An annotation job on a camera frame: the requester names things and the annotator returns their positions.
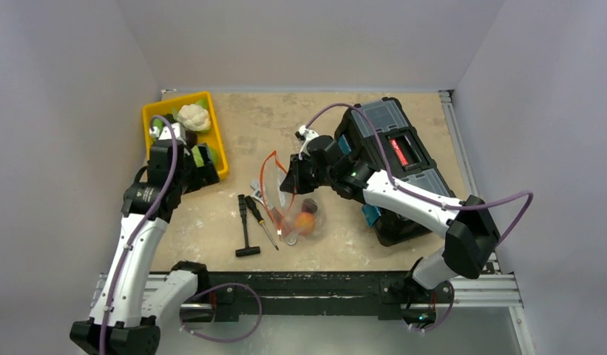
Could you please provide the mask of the small dark red toy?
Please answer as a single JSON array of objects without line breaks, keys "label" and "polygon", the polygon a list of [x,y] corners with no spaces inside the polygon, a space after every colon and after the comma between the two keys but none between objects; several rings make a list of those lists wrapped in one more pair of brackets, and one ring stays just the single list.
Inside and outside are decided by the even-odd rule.
[{"label": "small dark red toy", "polygon": [[318,212],[318,205],[313,199],[306,198],[302,201],[302,212],[316,214]]}]

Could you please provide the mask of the clear zip top bag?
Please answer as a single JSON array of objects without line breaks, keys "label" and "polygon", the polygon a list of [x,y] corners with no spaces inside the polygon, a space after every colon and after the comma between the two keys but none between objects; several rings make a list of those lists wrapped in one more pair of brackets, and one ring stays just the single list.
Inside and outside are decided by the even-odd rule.
[{"label": "clear zip top bag", "polygon": [[[292,195],[281,192],[279,185],[285,178],[286,173],[286,168],[279,160],[277,151],[274,150],[269,153],[260,167],[259,182],[263,197],[269,200],[283,214],[284,221],[295,234],[297,242],[312,243],[321,240],[325,236],[326,209],[319,199],[319,194],[312,192],[304,195]],[[313,199],[318,205],[318,212],[315,214],[316,230],[314,234],[309,236],[301,235],[294,226],[296,216],[302,212],[302,201],[306,198]]]}]

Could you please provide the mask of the red peach toy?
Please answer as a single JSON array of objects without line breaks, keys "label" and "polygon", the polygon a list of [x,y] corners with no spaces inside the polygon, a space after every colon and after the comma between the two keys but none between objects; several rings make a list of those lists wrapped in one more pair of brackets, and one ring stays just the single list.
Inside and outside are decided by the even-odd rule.
[{"label": "red peach toy", "polygon": [[294,220],[294,226],[301,235],[312,235],[316,230],[316,215],[310,212],[300,212]]}]

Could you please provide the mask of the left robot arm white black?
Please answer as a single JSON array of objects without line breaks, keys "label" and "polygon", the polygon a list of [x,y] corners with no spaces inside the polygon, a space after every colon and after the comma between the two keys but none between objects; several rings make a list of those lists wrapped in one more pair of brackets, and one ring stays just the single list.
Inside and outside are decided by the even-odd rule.
[{"label": "left robot arm white black", "polygon": [[[156,249],[173,211],[205,180],[182,138],[155,141],[149,160],[123,195],[121,232],[112,266],[89,317],[72,324],[69,337],[86,354],[155,354],[163,326],[184,301],[210,292],[206,265],[180,261],[164,283],[146,295]],[[145,173],[147,180],[140,181]]]}]

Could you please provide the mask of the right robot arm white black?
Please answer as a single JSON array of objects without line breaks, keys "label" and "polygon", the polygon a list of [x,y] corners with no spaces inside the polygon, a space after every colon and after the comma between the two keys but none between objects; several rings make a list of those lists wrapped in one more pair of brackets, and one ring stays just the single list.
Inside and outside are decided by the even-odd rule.
[{"label": "right robot arm white black", "polygon": [[415,301],[453,277],[479,278],[501,238],[479,197],[459,200],[397,180],[387,170],[346,155],[328,135],[307,139],[303,151],[290,156],[279,189],[305,195],[321,186],[346,200],[399,214],[443,239],[443,247],[415,263],[404,282],[407,296]]}]

